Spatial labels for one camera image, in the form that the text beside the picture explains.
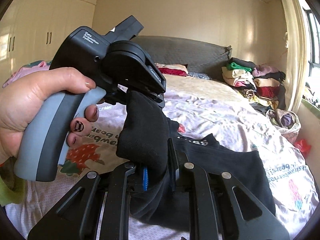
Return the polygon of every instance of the finger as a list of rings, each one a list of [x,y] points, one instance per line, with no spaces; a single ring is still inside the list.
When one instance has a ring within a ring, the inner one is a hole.
[[[84,116],[89,122],[95,122],[99,117],[99,109],[96,105],[88,106],[84,111]]]
[[[82,145],[82,137],[71,132],[67,137],[67,144],[73,149],[78,148]]]
[[[74,94],[86,93],[96,88],[95,82],[81,74],[72,67],[62,67],[47,71],[38,71],[26,76],[32,81],[36,80],[34,92],[42,100],[62,90],[68,90]]]
[[[86,136],[90,134],[92,125],[87,119],[83,117],[76,117],[71,121],[70,129],[71,132],[75,133],[76,135]]]

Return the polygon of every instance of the pile of clothes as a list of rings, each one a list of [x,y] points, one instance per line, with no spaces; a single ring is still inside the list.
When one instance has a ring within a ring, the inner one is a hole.
[[[255,65],[251,61],[231,58],[222,67],[224,81],[234,87],[258,112],[266,114],[270,109],[284,109],[285,89],[281,82],[285,74],[275,67]],[[281,105],[278,95],[281,93]]]

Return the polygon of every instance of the pillow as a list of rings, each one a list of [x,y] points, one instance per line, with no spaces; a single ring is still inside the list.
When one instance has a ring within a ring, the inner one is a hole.
[[[169,75],[181,76],[181,77],[188,76],[188,70],[184,65],[179,65],[179,64],[165,65],[165,64],[156,63],[156,66],[162,74],[169,74]]]
[[[4,82],[4,84],[2,85],[2,88],[5,88],[7,85],[11,84],[13,81],[16,81],[17,79],[25,75],[31,74],[39,70],[49,70],[50,63],[51,61],[48,61],[48,62],[36,61],[36,62],[22,66],[15,73],[13,73],[6,82]]]

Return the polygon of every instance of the black cloth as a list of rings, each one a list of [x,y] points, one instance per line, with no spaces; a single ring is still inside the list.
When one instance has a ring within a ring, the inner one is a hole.
[[[232,57],[231,59],[229,59],[229,63],[236,63],[242,67],[248,67],[251,68],[252,70],[256,67],[255,63],[253,63],[252,61],[244,61],[242,59],[238,59],[236,57]]]
[[[279,94],[278,94],[278,109],[281,109],[281,110],[285,110],[286,109],[286,106],[285,106],[285,87],[284,85],[280,84],[279,86]]]
[[[131,196],[132,216],[150,224],[189,230],[188,194],[172,193],[166,169],[167,139],[207,172],[229,171],[274,215],[275,204],[257,151],[238,153],[219,144],[212,134],[201,140],[183,137],[179,123],[166,120],[157,104],[138,92],[129,92],[127,119],[119,135],[117,156],[148,166],[152,184],[147,192]]]
[[[148,167],[149,183],[158,182],[168,163],[169,128],[162,109],[137,91],[127,93],[127,118],[116,155]]]
[[[278,71],[276,73],[268,73],[268,74],[265,74],[264,76],[255,77],[255,78],[273,78],[275,80],[278,80],[279,82],[282,82],[285,80],[285,73],[283,73],[282,71]]]

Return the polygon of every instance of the black sock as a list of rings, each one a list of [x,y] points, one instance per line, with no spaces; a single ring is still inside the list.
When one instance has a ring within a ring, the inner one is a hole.
[[[127,92],[126,109],[116,155],[147,166],[149,184],[154,184],[161,180],[167,168],[167,119],[156,102],[137,91]]]

